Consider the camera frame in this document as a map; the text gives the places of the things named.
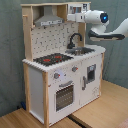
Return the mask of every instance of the table surface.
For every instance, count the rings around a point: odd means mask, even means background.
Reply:
[[[128,118],[128,89],[102,80],[101,97],[71,117],[87,128],[115,128]]]
[[[14,111],[0,118],[0,128],[44,128],[31,114],[23,109]],[[50,128],[81,128],[69,118],[64,118]]]

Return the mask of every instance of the toy kitchen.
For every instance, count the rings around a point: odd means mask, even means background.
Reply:
[[[101,95],[105,49],[86,45],[86,23],[74,21],[90,2],[21,6],[26,109],[48,128]]]

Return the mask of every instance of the stovetop burner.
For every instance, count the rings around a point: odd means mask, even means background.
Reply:
[[[60,63],[60,62],[64,62],[64,61],[67,61],[69,59],[73,59],[73,57],[63,55],[63,54],[60,54],[60,53],[54,53],[54,54],[51,54],[51,55],[47,55],[47,56],[44,56],[44,57],[34,59],[34,62],[40,63],[40,64],[45,65],[45,66],[48,67],[50,65]]]

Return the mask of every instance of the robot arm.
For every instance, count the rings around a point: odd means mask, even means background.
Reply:
[[[76,22],[91,23],[92,28],[88,33],[92,41],[101,40],[122,40],[128,37],[128,19],[125,19],[120,26],[113,32],[105,33],[106,27],[109,24],[108,15],[103,11],[87,11],[75,13]]]

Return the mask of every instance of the cabinet door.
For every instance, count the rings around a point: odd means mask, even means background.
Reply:
[[[102,54],[85,59],[81,67],[80,105],[83,106],[99,96]]]

